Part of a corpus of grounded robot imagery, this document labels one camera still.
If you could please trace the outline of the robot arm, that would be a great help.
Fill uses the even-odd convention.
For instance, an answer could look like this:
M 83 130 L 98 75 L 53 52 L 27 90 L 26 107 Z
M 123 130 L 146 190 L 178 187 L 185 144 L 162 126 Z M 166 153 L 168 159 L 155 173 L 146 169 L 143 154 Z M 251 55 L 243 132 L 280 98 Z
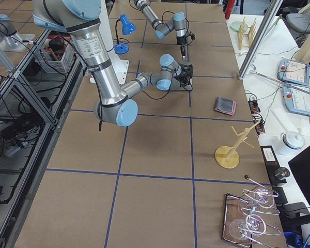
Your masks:
M 188 45 L 188 37 L 190 36 L 190 33 L 189 24 L 185 18 L 185 14 L 183 12 L 174 13 L 169 21 L 164 22 L 159 19 L 147 1 L 134 0 L 133 2 L 135 7 L 133 7 L 129 1 L 130 6 L 144 15 L 147 21 L 151 24 L 155 36 L 159 40 L 162 40 L 172 31 L 175 31 L 176 41 L 180 46 L 182 60 L 186 61 L 185 47 Z
M 101 122 L 127 127 L 138 114 L 132 99 L 147 86 L 162 91 L 192 90 L 193 65 L 178 63 L 170 54 L 163 54 L 158 73 L 144 72 L 120 85 L 105 43 L 100 34 L 101 1 L 34 1 L 36 25 L 57 32 L 69 33 L 80 57 L 95 79 L 100 99 L 94 113 Z

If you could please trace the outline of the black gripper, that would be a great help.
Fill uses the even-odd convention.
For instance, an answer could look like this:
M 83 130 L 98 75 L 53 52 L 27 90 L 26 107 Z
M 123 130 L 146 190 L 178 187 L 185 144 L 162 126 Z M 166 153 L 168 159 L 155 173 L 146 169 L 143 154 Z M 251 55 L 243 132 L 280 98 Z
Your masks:
M 181 57 L 183 61 L 186 61 L 186 51 L 185 51 L 185 45 L 187 45 L 187 37 L 186 36 L 181 36 L 181 37 L 176 37 L 177 44 L 180 45 L 180 52 L 181 52 Z
M 193 70 L 194 67 L 191 63 L 181 63 L 180 64 L 181 73 L 179 77 L 180 87 L 184 88 L 187 91 L 192 91 L 192 81 L 191 78 L 193 77 Z

